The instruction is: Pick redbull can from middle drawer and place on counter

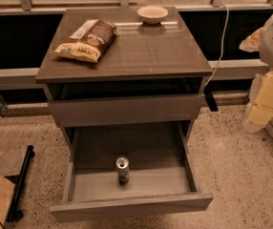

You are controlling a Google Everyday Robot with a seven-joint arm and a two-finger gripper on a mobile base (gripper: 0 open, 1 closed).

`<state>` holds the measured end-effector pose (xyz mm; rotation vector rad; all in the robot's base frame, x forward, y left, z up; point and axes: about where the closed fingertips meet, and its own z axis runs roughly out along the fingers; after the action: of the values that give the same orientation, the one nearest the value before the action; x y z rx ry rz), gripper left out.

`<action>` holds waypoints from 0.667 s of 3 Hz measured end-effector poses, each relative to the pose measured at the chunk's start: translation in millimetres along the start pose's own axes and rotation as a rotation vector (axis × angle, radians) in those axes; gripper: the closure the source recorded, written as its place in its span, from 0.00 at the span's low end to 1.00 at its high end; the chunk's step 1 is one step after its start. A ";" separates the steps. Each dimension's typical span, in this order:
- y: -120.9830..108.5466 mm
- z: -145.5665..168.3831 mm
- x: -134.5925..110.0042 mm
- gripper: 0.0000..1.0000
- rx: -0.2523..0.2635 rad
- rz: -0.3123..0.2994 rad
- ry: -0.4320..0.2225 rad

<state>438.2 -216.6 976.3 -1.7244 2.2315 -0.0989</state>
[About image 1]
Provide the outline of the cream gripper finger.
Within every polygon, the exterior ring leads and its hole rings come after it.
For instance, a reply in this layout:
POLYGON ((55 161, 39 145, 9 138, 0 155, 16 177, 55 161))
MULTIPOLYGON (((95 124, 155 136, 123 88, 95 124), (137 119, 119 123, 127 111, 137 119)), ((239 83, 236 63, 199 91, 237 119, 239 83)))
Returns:
POLYGON ((257 74, 251 84, 242 126, 250 133, 264 128, 273 118, 273 71, 257 74))

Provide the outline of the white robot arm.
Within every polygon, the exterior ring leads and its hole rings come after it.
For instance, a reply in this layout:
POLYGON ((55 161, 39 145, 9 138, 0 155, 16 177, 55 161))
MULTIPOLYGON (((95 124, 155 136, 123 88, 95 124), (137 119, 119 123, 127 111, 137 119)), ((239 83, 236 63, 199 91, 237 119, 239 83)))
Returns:
POLYGON ((260 60, 270 67, 265 75, 256 74, 242 121, 243 128, 255 133, 273 118, 273 14, 265 24, 240 44, 246 52, 258 52, 260 60))

